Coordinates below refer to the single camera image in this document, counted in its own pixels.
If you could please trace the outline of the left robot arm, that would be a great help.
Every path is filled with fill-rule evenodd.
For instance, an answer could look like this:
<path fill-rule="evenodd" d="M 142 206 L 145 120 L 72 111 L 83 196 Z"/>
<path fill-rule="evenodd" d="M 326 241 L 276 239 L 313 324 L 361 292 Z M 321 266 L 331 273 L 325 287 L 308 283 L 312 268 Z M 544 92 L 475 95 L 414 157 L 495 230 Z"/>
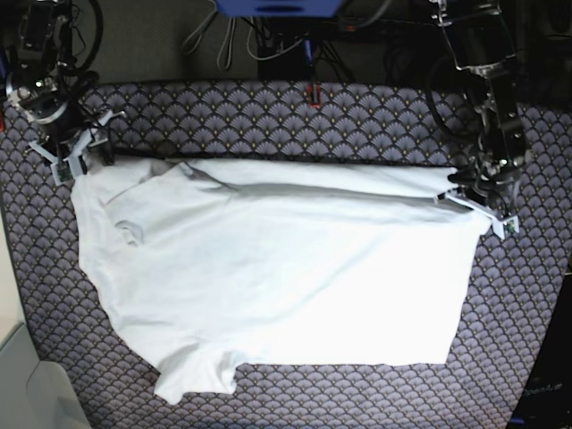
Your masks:
<path fill-rule="evenodd" d="M 457 134 L 439 115 L 428 88 L 435 123 L 449 138 L 471 145 L 467 166 L 449 179 L 456 189 L 442 198 L 485 215 L 504 240 L 519 231 L 516 200 L 532 152 L 517 109 L 517 51 L 497 1 L 438 1 L 433 19 L 450 61 L 468 79 L 464 95 L 475 112 L 476 134 Z"/>

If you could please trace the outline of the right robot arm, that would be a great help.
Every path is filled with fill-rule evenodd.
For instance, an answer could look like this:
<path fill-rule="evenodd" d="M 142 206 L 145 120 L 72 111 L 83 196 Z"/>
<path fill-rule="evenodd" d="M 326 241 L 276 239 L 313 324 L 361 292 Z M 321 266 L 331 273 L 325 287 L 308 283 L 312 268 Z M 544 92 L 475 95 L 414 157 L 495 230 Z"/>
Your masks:
<path fill-rule="evenodd" d="M 35 123 L 43 134 L 29 149 L 39 154 L 58 185 L 88 170 L 86 157 L 99 156 L 105 165 L 115 161 L 109 125 L 118 114 L 93 114 L 80 99 L 99 81 L 90 66 L 103 39 L 103 12 L 90 2 L 96 32 L 83 64 L 73 53 L 77 33 L 71 1 L 31 1 L 17 27 L 16 44 L 1 50 L 1 98 Z"/>

